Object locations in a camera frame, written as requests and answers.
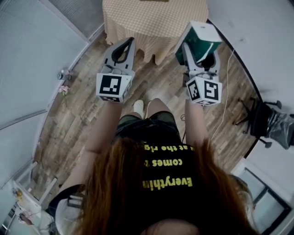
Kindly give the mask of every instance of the hand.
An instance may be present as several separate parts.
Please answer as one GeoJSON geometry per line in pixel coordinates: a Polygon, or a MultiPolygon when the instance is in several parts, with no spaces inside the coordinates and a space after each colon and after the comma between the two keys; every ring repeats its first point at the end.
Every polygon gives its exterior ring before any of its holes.
{"type": "Polygon", "coordinates": [[[32,223],[32,221],[30,221],[27,217],[25,217],[25,215],[24,214],[20,214],[19,215],[19,218],[22,220],[22,221],[24,221],[27,225],[32,225],[33,223],[32,223]]]}

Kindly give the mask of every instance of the flower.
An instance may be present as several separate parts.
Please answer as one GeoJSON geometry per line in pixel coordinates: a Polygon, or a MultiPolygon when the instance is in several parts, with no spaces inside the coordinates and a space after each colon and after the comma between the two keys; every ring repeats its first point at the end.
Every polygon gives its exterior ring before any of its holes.
{"type": "Polygon", "coordinates": [[[62,93],[63,96],[66,96],[68,94],[69,87],[68,86],[61,86],[59,88],[59,93],[62,93]]]}

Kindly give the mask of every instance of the black t-shirt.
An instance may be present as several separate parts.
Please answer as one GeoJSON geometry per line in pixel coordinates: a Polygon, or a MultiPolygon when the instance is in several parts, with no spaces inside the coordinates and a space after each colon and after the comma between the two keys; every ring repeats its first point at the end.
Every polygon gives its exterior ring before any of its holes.
{"type": "MultiPolygon", "coordinates": [[[[194,149],[181,142],[176,132],[151,126],[132,129],[132,139],[144,141],[145,163],[142,174],[144,193],[141,213],[136,216],[135,233],[164,219],[182,219],[195,224],[197,177],[194,149]]],[[[61,199],[69,197],[79,186],[61,192],[50,203],[51,214],[61,199]]]]}

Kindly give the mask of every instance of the white wall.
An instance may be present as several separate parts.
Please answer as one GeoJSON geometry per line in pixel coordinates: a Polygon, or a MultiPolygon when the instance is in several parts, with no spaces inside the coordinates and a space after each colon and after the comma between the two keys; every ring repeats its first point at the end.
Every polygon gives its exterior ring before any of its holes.
{"type": "Polygon", "coordinates": [[[9,227],[9,232],[7,235],[31,235],[32,230],[26,225],[21,224],[17,218],[14,218],[13,222],[9,227]]]}
{"type": "MultiPolygon", "coordinates": [[[[271,187],[272,190],[278,192],[278,195],[284,199],[290,206],[293,207],[293,202],[291,203],[291,197],[289,194],[280,187],[275,181],[268,177],[263,171],[261,171],[257,166],[252,164],[248,159],[241,159],[238,165],[231,171],[232,174],[240,176],[244,171],[244,168],[249,169],[255,176],[261,179],[265,184],[271,187]]],[[[294,210],[292,210],[288,216],[280,223],[280,225],[271,233],[271,235],[287,235],[294,225],[294,210]]]]}
{"type": "Polygon", "coordinates": [[[32,157],[46,113],[0,131],[0,188],[32,157]]]}
{"type": "Polygon", "coordinates": [[[57,73],[87,43],[38,0],[5,0],[0,9],[0,125],[46,109],[57,73]]]}
{"type": "MultiPolygon", "coordinates": [[[[87,43],[38,0],[0,5],[0,126],[47,109],[87,43]]],[[[15,203],[5,184],[34,155],[46,113],[0,130],[0,224],[15,203]]]]}
{"type": "Polygon", "coordinates": [[[288,0],[208,0],[209,19],[234,46],[264,100],[294,113],[294,7],[288,0]],[[245,43],[238,42],[246,38],[245,43]]]}
{"type": "MultiPolygon", "coordinates": [[[[263,100],[280,100],[283,112],[294,113],[294,7],[290,2],[208,0],[208,6],[210,21],[233,45],[263,100]]],[[[258,142],[247,160],[294,208],[294,154],[275,142],[270,149],[258,142]]]]}

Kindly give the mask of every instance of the table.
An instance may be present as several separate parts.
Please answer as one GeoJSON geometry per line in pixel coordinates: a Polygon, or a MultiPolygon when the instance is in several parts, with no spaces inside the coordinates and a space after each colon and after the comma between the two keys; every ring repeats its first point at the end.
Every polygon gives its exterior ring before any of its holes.
{"type": "Polygon", "coordinates": [[[106,41],[114,44],[134,37],[144,61],[155,55],[159,65],[170,55],[190,20],[206,22],[206,0],[103,0],[106,41]]]}

